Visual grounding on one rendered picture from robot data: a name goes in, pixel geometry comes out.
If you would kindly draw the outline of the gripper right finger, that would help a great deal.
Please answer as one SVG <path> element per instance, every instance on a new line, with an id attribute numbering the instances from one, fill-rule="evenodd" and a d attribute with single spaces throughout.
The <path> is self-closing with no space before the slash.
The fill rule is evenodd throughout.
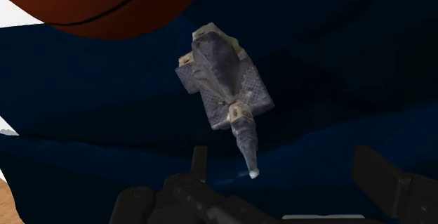
<path id="1" fill-rule="evenodd" d="M 369 146 L 354 149 L 352 178 L 399 224 L 438 224 L 438 180 L 405 173 Z"/>

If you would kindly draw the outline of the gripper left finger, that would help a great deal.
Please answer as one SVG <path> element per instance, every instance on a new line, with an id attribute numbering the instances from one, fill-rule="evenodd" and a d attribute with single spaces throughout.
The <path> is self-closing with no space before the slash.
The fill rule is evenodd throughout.
<path id="1" fill-rule="evenodd" d="M 189 173 L 169 176 L 161 191 L 137 186 L 117 197 L 109 224 L 274 224 L 243 199 L 207 185 L 208 148 L 196 146 Z"/>

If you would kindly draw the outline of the grey blue toy figure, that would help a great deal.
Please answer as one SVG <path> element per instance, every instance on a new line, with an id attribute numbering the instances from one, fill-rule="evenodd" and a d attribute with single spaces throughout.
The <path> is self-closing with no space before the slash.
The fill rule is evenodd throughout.
<path id="1" fill-rule="evenodd" d="M 232 130 L 255 179 L 260 174 L 255 116 L 271 110 L 273 99 L 239 41 L 214 23 L 192 33 L 191 47 L 178 59 L 175 73 L 188 93 L 201 95 L 211 128 Z"/>

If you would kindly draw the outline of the orange basketball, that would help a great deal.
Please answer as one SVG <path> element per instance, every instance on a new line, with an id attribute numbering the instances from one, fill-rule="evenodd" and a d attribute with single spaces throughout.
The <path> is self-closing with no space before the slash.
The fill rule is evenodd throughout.
<path id="1" fill-rule="evenodd" d="M 130 39 L 167 26 L 194 0 L 9 0 L 66 33 Z"/>

